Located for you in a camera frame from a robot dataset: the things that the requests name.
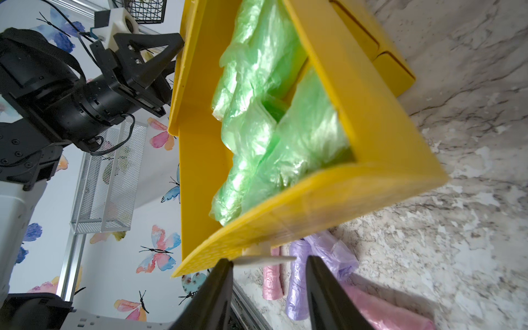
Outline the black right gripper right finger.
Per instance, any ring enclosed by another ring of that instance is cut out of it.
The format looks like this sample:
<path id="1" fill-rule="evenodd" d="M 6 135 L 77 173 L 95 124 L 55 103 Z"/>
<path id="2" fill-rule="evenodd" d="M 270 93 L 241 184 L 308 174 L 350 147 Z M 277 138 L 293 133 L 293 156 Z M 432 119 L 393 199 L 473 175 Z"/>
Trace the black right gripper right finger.
<path id="1" fill-rule="evenodd" d="M 312 329 L 373 328 L 320 257 L 307 258 L 306 284 Z"/>

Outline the yellow three-drawer box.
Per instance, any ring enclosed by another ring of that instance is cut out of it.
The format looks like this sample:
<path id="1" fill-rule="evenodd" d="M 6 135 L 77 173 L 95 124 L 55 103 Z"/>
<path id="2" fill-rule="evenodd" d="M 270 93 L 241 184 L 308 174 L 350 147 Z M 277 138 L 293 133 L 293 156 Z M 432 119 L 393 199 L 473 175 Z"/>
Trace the yellow three-drawer box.
<path id="1" fill-rule="evenodd" d="M 370 59 L 352 33 L 360 27 L 381 55 L 402 57 L 362 1 L 286 1 L 350 141 L 353 161 L 321 170 L 227 226 L 210 218 L 232 154 L 210 103 L 219 59 L 234 30 L 238 1 L 186 1 L 185 46 L 175 68 L 169 133 L 179 140 L 181 258 L 174 277 L 233 260 L 260 243 L 282 246 L 444 185 L 447 174 L 397 97 L 409 85 Z"/>

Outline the green roll top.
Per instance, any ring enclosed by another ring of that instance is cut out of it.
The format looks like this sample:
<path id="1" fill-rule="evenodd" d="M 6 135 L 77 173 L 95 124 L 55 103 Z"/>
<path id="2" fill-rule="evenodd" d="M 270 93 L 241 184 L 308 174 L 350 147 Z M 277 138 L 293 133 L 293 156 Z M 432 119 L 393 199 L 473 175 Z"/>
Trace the green roll top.
<path id="1" fill-rule="evenodd" d="M 256 206 L 320 169 L 352 159 L 338 113 L 312 68 L 297 85 L 270 150 L 258 165 L 244 199 L 246 207 Z"/>

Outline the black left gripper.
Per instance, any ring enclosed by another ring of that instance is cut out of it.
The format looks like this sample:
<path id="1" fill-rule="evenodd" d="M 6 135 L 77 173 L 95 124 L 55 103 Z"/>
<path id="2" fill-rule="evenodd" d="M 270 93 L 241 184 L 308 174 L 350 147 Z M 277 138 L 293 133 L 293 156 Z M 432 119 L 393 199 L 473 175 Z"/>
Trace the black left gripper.
<path id="1" fill-rule="evenodd" d="M 139 109 L 158 118 L 166 115 L 164 107 L 172 96 L 166 77 L 184 47 L 178 33 L 118 33 L 114 40 L 116 51 L 100 41 L 91 46 L 102 74 L 45 110 L 50 126 L 86 152 L 99 149 L 96 138 Z"/>

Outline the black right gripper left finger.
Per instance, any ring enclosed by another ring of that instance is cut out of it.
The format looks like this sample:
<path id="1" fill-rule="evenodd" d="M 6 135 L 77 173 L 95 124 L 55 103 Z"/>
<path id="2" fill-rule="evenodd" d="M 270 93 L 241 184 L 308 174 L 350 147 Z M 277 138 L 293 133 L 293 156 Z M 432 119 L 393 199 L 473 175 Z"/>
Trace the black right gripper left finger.
<path id="1" fill-rule="evenodd" d="M 180 317 L 173 329 L 227 329 L 233 293 L 234 265 L 220 259 Z"/>

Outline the green roll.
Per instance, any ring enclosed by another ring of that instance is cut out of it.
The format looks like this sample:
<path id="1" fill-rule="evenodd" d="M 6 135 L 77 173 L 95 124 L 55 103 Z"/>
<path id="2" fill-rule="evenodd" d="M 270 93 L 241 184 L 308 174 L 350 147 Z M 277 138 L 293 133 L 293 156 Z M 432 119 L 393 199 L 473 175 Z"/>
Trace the green roll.
<path id="1" fill-rule="evenodd" d="M 224 69 L 214 92 L 213 116 L 245 111 L 253 98 L 282 99 L 307 60 L 282 1 L 242 1 L 232 40 L 219 60 Z"/>
<path id="2" fill-rule="evenodd" d="M 210 217 L 227 226 L 242 213 L 242 203 L 254 181 L 264 154 L 234 155 L 226 181 L 212 200 Z"/>
<path id="3" fill-rule="evenodd" d="M 254 98 L 248 104 L 236 99 L 224 117 L 222 142 L 234 155 L 257 162 L 286 111 L 287 103 L 272 96 Z"/>
<path id="4" fill-rule="evenodd" d="M 338 113 L 312 68 L 297 85 L 270 150 L 258 165 L 244 199 L 246 207 L 256 206 L 320 169 L 352 159 Z"/>

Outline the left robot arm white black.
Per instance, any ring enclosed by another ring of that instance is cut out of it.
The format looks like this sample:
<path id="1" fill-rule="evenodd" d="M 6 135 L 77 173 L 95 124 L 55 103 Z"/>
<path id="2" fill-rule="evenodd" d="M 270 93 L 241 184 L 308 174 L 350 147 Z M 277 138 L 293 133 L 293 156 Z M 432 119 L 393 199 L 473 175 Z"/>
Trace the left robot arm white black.
<path id="1" fill-rule="evenodd" d="M 183 50 L 180 34 L 120 32 L 91 44 L 100 76 L 35 30 L 1 33 L 1 96 L 19 114 L 1 124 L 1 328 L 83 327 L 59 293 L 13 294 L 10 278 L 24 255 L 32 214 L 56 174 L 63 150 L 83 153 L 72 232 L 130 228 L 147 128 L 135 113 L 165 115 L 166 81 Z"/>

